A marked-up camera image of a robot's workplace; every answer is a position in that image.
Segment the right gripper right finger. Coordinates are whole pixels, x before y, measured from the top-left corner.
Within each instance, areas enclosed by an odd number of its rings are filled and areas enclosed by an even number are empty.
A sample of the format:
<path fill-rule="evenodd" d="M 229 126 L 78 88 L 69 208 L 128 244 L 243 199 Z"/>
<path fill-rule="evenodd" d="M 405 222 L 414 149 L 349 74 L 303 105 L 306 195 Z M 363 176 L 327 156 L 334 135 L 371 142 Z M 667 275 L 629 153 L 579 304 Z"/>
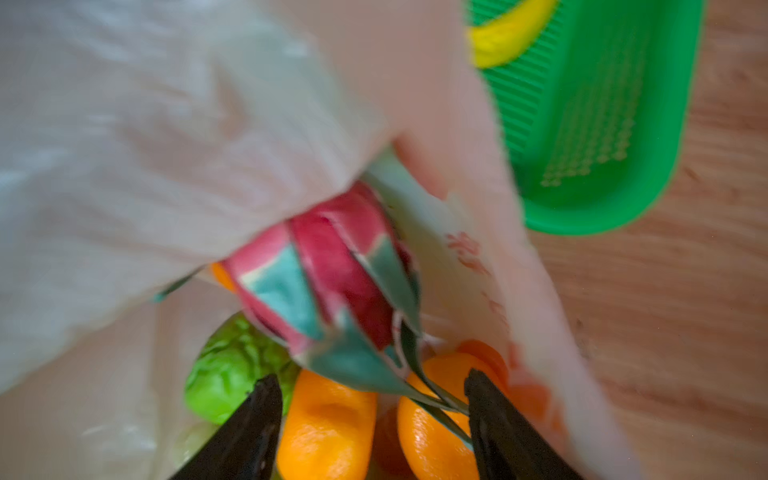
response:
<path fill-rule="evenodd" d="M 469 401 L 470 434 L 481 479 L 582 479 L 485 373 L 471 370 L 464 391 Z"/>

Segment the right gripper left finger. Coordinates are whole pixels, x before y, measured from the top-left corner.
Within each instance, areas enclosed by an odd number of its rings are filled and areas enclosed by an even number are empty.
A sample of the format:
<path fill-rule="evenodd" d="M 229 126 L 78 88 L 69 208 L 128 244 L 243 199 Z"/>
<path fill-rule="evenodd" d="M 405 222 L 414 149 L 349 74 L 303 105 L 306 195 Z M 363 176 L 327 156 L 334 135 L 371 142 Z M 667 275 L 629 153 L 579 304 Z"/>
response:
<path fill-rule="evenodd" d="M 238 409 L 172 480 L 269 480 L 282 425 L 277 376 L 260 379 Z"/>

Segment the light green crinkled fruit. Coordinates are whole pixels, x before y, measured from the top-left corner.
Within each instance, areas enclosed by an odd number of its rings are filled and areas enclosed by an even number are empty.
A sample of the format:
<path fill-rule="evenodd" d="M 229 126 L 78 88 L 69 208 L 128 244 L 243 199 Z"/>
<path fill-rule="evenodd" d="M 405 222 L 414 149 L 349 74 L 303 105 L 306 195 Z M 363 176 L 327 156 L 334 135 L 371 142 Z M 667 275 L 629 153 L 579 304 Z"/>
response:
<path fill-rule="evenodd" d="M 184 401 L 200 418 L 221 425 L 259 380 L 274 374 L 282 392 L 282 414 L 286 415 L 300 371 L 282 345 L 237 313 L 203 346 L 186 379 Z"/>

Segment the pink dragon fruit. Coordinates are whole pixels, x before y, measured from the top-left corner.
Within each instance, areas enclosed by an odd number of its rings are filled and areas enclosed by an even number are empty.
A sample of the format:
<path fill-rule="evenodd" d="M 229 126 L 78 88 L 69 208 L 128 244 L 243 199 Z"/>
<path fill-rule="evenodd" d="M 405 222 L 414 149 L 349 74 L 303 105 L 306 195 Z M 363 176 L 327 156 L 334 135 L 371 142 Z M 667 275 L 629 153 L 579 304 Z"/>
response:
<path fill-rule="evenodd" d="M 220 261 L 246 317 L 300 366 L 347 387 L 412 400 L 465 445 L 466 401 L 429 379 L 420 280 L 379 195 L 346 192 L 280 221 Z"/>

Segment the translucent plastic bag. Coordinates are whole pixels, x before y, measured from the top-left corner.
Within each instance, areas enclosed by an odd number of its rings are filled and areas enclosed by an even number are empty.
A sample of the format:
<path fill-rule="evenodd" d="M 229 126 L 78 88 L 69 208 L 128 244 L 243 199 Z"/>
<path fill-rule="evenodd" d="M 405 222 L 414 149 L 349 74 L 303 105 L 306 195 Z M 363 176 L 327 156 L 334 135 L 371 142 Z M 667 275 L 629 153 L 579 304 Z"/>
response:
<path fill-rule="evenodd" d="M 1 5 L 1 475 L 161 479 L 235 308 L 154 294 L 370 172 L 440 346 L 550 387 L 591 479 L 640 467 L 522 223 L 459 1 Z"/>

